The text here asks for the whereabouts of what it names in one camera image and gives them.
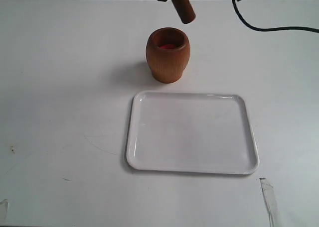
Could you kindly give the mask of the dark wooden pestle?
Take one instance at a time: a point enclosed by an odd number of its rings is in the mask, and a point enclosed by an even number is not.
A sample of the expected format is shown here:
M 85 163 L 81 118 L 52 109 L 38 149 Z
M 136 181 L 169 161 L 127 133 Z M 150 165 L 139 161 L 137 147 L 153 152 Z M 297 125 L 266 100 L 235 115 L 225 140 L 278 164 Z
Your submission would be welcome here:
M 189 0 L 171 0 L 182 23 L 189 24 L 196 18 L 196 14 Z

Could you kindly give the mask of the red object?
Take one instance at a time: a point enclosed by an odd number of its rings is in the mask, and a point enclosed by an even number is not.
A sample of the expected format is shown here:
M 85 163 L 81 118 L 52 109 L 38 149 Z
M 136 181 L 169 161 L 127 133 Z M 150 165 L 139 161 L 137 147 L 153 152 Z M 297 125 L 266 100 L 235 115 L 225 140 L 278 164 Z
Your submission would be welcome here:
M 171 43 L 164 44 L 164 45 L 160 46 L 161 49 L 167 49 L 167 50 L 175 49 L 176 47 L 177 46 L 175 44 L 171 44 Z

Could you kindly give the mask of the wooden mortar cup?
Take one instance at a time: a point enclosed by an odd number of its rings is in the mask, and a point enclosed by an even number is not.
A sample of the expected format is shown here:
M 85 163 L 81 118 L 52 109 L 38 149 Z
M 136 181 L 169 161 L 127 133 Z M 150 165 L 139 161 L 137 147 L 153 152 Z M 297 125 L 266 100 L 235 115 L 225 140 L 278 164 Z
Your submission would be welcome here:
M 175 49 L 161 49 L 164 44 L 175 44 Z M 152 76 L 162 83 L 179 80 L 189 62 L 190 42 L 186 34 L 176 28 L 166 27 L 154 31 L 146 45 L 147 64 Z

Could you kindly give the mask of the white plastic tray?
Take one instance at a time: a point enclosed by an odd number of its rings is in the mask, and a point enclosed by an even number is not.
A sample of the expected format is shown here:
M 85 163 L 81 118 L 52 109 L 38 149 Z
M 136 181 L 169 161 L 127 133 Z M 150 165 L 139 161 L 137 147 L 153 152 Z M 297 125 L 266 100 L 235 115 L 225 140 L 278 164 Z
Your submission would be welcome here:
M 142 91 L 133 98 L 127 163 L 142 171 L 250 175 L 260 164 L 244 100 Z

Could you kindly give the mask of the clear tape strip right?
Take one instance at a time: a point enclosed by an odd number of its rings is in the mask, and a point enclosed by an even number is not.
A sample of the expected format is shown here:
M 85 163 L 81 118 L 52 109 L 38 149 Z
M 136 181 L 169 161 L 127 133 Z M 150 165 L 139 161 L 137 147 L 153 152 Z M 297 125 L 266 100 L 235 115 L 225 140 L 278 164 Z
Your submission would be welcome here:
M 266 178 L 260 178 L 262 194 L 271 227 L 280 227 L 281 221 L 273 186 Z

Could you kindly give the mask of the clear tape piece left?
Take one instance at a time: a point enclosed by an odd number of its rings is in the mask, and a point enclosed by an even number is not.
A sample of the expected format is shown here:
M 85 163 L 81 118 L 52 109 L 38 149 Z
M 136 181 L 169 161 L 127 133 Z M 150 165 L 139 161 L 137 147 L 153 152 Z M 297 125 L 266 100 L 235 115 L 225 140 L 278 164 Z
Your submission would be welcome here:
M 0 218 L 5 219 L 8 211 L 8 201 L 4 199 L 0 202 Z

